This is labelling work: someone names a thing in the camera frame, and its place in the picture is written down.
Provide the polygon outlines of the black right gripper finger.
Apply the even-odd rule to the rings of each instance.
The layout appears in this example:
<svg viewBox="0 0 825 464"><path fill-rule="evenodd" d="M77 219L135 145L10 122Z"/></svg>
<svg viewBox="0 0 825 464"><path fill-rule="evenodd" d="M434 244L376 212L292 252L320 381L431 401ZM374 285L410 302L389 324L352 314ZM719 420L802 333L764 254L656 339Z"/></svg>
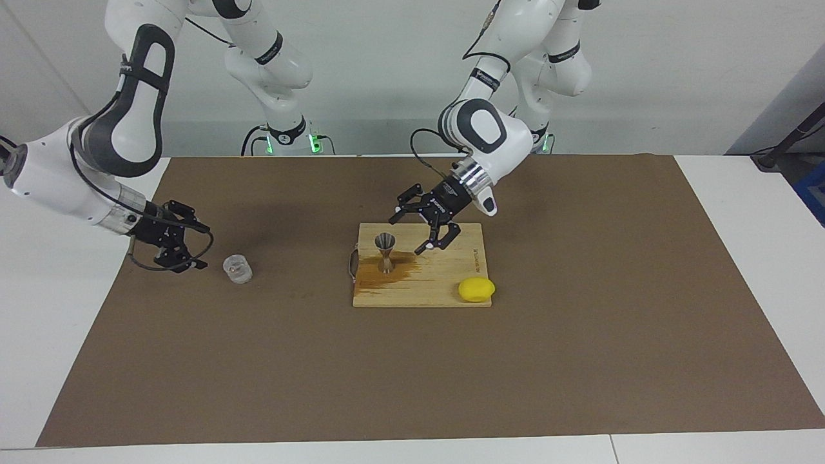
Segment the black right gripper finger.
<svg viewBox="0 0 825 464"><path fill-rule="evenodd" d="M195 209L191 208L191 206L181 202L167 202L167 209L173 213L175 217L178 217L177 221L184 224L186 228L193 229L200 234L210 232L209 226L206 226L197 219Z"/></svg>
<svg viewBox="0 0 825 464"><path fill-rule="evenodd" d="M183 273L191 268L200 270L208 267L205 261L195 259L187 249L160 249L154 257L154 262L162 271L174 273Z"/></svg>

